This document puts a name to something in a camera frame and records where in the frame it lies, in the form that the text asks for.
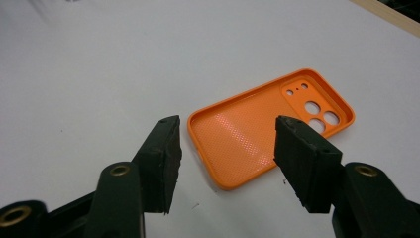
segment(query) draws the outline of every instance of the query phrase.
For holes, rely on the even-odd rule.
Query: textured inner surface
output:
[[[239,186],[275,167],[275,118],[279,114],[297,116],[280,88],[271,87],[193,121],[202,157],[218,183]]]

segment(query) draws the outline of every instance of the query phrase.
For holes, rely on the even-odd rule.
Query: white surface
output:
[[[217,189],[186,120],[312,67],[357,114],[331,138],[343,163],[383,169],[420,202],[419,62],[418,38],[345,0],[1,1],[0,207],[81,197],[178,114],[172,209],[146,215],[148,237],[334,237],[331,214],[308,214],[280,169]]]

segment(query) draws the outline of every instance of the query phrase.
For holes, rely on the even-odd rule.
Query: orange phone case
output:
[[[275,167],[275,118],[285,115],[329,137],[355,120],[352,108],[312,69],[301,69],[191,114],[188,132],[211,178],[231,190]]]

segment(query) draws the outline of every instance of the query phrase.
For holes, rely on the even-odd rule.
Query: screw hole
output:
[[[367,176],[367,177],[375,177],[377,176],[377,171],[372,169],[371,167],[367,166],[356,166],[355,170],[359,172],[361,175]]]
[[[31,207],[18,206],[0,216],[0,227],[8,227],[25,220],[31,214]]]
[[[127,174],[129,170],[130,167],[128,166],[116,166],[111,170],[110,174],[111,176],[123,176]]]

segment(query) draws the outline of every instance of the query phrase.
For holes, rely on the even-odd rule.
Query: black plastic part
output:
[[[50,238],[79,238],[83,235],[94,192],[50,212]]]
[[[20,201],[0,209],[1,238],[48,236],[46,206],[36,200]]]
[[[417,214],[420,215],[420,205],[415,203],[414,201],[409,200],[408,202],[414,207],[414,209],[417,211]]]
[[[343,190],[362,237],[420,237],[415,203],[407,201],[380,169],[362,163],[347,164]]]
[[[133,158],[139,165],[145,212],[169,213],[181,157],[179,117],[161,119]]]
[[[342,152],[306,123],[279,116],[275,123],[275,162],[310,213],[328,213]]]
[[[337,208],[333,213],[333,228],[337,238],[361,237],[361,230],[353,213],[342,213]]]
[[[144,237],[138,166],[117,163],[105,168],[90,207],[84,238]]]

